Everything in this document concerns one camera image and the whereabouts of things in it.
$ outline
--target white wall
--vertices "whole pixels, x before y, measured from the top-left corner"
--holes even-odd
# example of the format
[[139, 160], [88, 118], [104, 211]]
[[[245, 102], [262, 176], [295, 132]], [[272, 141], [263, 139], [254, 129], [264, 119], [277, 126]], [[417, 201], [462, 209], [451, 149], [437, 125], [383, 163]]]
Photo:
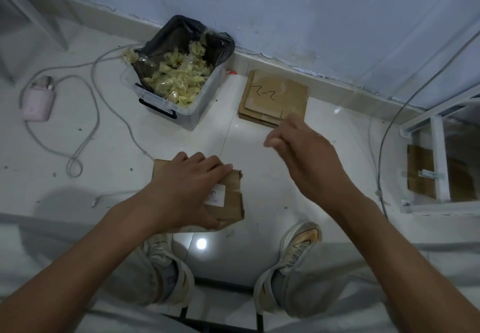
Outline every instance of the white wall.
[[[174, 14], [243, 48], [406, 100], [480, 29], [480, 0], [89, 0], [164, 24]], [[430, 107], [475, 81], [480, 41], [413, 101]]]

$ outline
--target white sneaker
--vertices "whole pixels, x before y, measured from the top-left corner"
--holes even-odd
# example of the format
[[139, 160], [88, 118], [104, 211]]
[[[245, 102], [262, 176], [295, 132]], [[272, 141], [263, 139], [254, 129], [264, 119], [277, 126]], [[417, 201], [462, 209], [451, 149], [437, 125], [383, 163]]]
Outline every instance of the white sneaker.
[[320, 226], [312, 221], [299, 223], [285, 233], [280, 243], [278, 263], [260, 276], [253, 289], [253, 301], [259, 314], [275, 313], [283, 310], [272, 291], [271, 282], [274, 272], [279, 270], [286, 276], [307, 247], [321, 240]]
[[190, 304], [194, 293], [195, 278], [188, 266], [172, 252], [173, 235], [155, 234], [143, 243], [143, 252], [147, 258], [163, 267], [174, 260], [178, 267], [178, 280], [172, 293], [161, 304], [178, 305], [184, 308]]

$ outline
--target container handle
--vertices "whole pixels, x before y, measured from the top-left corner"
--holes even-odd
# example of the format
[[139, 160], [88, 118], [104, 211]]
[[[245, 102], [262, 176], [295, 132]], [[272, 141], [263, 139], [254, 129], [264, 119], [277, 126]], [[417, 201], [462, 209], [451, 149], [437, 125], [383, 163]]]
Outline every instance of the container handle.
[[174, 110], [170, 109], [170, 111], [172, 111], [171, 113], [168, 113], [167, 111], [164, 111], [163, 109], [160, 109], [160, 108], [157, 108], [156, 106], [154, 105], [151, 105], [150, 103], [147, 103], [145, 100], [143, 100], [142, 98], [139, 98], [138, 101], [140, 102], [140, 104], [144, 105], [145, 107], [148, 107], [148, 108], [151, 108], [153, 109], [154, 111], [157, 111], [157, 112], [160, 112], [161, 114], [167, 116], [167, 117], [170, 117], [172, 119], [177, 119], [177, 112], [175, 112]]

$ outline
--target wall baseboard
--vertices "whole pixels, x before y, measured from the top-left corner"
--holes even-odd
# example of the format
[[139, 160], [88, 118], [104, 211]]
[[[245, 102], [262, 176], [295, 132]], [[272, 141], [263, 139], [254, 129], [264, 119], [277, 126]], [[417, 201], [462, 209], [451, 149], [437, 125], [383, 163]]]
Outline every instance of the wall baseboard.
[[[95, 30], [140, 43], [150, 40], [162, 27], [85, 0], [30, 0], [30, 2], [44, 14], [74, 21]], [[235, 51], [227, 67], [241, 75], [247, 75], [250, 70], [261, 69], [286, 76], [308, 86], [309, 96], [312, 98], [386, 121], [391, 121], [402, 106], [398, 101], [384, 99], [361, 87], [304, 74], [279, 60], [269, 59], [261, 54], [246, 53], [240, 49]], [[406, 122], [422, 112], [421, 108], [406, 106], [395, 123]]]

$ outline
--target gray pants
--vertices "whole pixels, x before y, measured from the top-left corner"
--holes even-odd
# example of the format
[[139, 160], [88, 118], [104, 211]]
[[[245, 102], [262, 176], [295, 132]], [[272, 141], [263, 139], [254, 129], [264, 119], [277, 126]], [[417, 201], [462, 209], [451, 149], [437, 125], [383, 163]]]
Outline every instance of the gray pants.
[[[91, 228], [0, 213], [0, 297], [13, 293]], [[480, 243], [417, 248], [480, 306]], [[157, 288], [155, 271], [137, 248], [105, 281], [77, 331], [193, 332], [142, 307], [153, 302]], [[286, 276], [282, 300], [288, 315], [306, 319], [276, 332], [397, 331], [382, 289], [351, 243], [311, 245]]]

